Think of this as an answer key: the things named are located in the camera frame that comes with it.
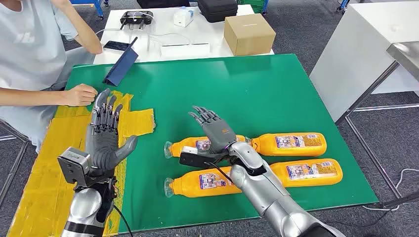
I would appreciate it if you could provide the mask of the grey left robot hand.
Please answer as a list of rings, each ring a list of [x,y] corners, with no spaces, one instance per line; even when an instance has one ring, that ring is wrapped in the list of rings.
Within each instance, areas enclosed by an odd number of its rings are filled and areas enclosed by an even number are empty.
[[[91,158],[88,175],[93,177],[114,170],[137,146],[138,136],[132,135],[119,147],[118,123],[123,106],[115,107],[116,96],[109,96],[110,89],[107,88],[96,97],[86,131],[85,152]]]

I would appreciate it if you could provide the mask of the person's right hand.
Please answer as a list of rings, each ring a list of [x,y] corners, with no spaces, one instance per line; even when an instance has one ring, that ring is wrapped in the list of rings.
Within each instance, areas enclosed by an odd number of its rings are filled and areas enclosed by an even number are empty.
[[[96,89],[90,85],[82,83],[63,92],[63,105],[87,106],[94,101],[97,95],[98,92]]]

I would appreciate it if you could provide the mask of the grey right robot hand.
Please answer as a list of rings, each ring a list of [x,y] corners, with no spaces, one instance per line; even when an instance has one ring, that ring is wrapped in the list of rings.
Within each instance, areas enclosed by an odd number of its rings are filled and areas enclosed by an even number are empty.
[[[223,153],[237,141],[236,133],[216,112],[207,110],[205,107],[192,106],[196,111],[189,112],[210,140],[209,152],[211,154]]]

